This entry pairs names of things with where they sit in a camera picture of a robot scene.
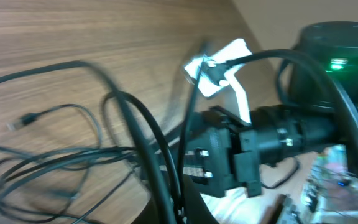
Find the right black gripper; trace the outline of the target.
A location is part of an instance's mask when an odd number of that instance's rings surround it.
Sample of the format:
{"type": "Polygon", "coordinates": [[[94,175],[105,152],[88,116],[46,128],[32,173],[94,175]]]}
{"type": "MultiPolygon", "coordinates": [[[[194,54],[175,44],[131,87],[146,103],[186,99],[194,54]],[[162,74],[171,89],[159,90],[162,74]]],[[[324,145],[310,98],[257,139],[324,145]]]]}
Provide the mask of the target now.
{"type": "Polygon", "coordinates": [[[244,187],[248,197],[262,194],[257,135],[252,125],[213,106],[195,113],[184,158],[185,175],[202,194],[217,198],[244,187]]]}

